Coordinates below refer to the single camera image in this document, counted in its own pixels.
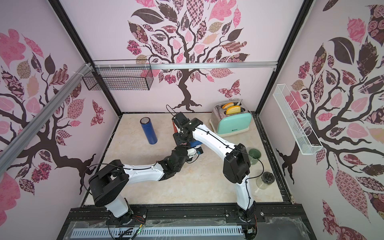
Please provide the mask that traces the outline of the red thermos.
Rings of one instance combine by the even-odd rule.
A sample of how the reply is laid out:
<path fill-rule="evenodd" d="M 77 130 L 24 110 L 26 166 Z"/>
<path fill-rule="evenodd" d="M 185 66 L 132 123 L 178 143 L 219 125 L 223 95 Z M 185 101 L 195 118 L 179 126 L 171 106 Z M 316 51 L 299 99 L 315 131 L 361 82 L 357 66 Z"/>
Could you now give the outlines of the red thermos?
<path fill-rule="evenodd" d="M 175 123 L 174 123 L 174 122 L 172 122 L 172 124 L 173 124 L 174 133 L 177 133 L 177 132 L 178 132 L 178 129 L 177 129 L 177 127 L 176 127 Z"/>

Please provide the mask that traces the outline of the blue thermos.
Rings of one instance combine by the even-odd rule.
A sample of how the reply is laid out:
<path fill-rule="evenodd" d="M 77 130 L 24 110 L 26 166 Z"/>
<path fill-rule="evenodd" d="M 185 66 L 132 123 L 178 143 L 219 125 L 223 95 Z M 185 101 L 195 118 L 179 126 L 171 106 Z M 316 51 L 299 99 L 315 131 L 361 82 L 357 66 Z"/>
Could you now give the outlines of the blue thermos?
<path fill-rule="evenodd" d="M 154 145 L 158 142 L 152 121 L 149 117 L 143 117 L 140 120 L 140 124 L 142 126 L 142 129 L 146 135 L 146 138 L 150 145 Z"/>

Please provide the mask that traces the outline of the blue microfiber cloth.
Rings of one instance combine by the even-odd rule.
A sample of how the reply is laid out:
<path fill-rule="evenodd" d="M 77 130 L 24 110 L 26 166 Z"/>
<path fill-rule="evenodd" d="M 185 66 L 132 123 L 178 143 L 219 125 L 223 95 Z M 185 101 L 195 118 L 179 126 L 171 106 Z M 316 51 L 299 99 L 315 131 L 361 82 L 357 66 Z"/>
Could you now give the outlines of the blue microfiber cloth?
<path fill-rule="evenodd" d="M 194 141 L 190 142 L 190 147 L 191 148 L 195 148 L 195 147 L 198 147 L 200 145 L 202 145 L 202 143 L 200 141 L 194 140 Z"/>

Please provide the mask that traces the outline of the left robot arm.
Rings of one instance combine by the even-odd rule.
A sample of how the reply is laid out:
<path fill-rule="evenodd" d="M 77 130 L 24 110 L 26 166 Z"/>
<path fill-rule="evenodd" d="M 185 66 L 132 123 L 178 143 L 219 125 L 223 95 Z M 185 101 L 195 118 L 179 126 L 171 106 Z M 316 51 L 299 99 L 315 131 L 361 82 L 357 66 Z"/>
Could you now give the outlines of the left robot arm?
<path fill-rule="evenodd" d="M 121 192 L 128 184 L 159 182 L 170 179 L 181 171 L 186 162 L 199 156 L 202 148 L 175 147 L 170 156 L 153 165 L 130 166 L 113 160 L 89 179 L 89 189 L 96 207 L 105 207 L 114 217 L 120 218 L 130 211 Z"/>

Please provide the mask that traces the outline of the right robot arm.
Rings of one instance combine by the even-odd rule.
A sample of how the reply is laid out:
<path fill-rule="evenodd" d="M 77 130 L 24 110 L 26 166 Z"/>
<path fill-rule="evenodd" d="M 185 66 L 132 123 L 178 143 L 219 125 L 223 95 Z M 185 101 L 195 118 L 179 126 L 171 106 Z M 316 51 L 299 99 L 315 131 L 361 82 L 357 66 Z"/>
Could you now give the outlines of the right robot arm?
<path fill-rule="evenodd" d="M 230 143 L 204 125 L 197 118 L 189 120 L 183 113 L 172 117 L 177 129 L 174 134 L 178 146 L 190 146 L 198 141 L 211 149 L 223 160 L 223 174 L 226 179 L 236 185 L 237 205 L 244 215 L 251 215 L 256 209 L 256 202 L 250 187 L 250 159 L 243 144 Z"/>

